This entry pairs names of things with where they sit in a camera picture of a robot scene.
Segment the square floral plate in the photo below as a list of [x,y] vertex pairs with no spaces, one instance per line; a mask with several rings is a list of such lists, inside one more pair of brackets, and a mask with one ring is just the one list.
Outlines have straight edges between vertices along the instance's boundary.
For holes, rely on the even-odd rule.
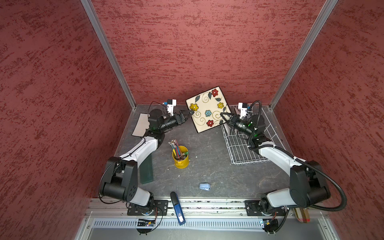
[[220,87],[207,90],[186,100],[193,111],[192,120],[198,133],[205,132],[226,123],[221,113],[231,113]]

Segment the square plate white back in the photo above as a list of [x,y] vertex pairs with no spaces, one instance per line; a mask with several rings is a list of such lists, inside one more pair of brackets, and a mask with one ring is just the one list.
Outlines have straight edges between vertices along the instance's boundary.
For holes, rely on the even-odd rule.
[[149,118],[149,114],[140,113],[139,119],[133,130],[132,136],[143,137],[145,135],[147,129],[150,128],[150,123],[148,118]]

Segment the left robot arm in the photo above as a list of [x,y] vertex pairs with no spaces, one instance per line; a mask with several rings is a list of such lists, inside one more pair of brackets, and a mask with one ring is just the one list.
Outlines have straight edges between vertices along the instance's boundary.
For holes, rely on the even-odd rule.
[[163,143],[165,133],[185,123],[194,111],[180,110],[173,115],[160,109],[150,111],[141,141],[120,157],[111,157],[99,183],[99,198],[110,197],[135,205],[144,214],[155,208],[151,192],[138,187],[138,168]]

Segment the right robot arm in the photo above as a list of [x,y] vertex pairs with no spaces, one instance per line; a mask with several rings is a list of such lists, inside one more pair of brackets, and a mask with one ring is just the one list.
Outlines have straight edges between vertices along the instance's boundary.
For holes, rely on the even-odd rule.
[[272,214],[280,207],[307,208],[331,197],[326,178],[317,173],[321,166],[315,162],[306,162],[291,156],[285,149],[275,145],[264,135],[264,118],[256,117],[247,123],[239,115],[221,113],[230,128],[247,136],[246,146],[250,151],[267,158],[281,168],[290,178],[289,187],[262,195],[259,210]]

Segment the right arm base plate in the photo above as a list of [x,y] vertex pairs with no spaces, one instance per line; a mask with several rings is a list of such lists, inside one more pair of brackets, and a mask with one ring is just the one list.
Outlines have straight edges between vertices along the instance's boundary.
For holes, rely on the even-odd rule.
[[273,209],[264,209],[260,200],[246,200],[245,210],[248,217],[283,217],[287,209],[285,207],[273,208]]

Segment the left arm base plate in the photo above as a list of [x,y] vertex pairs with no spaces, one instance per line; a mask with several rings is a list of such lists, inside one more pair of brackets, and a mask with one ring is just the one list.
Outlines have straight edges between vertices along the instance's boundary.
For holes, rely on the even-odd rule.
[[128,205],[128,216],[165,216],[168,211],[168,200],[150,200],[147,206],[130,203]]

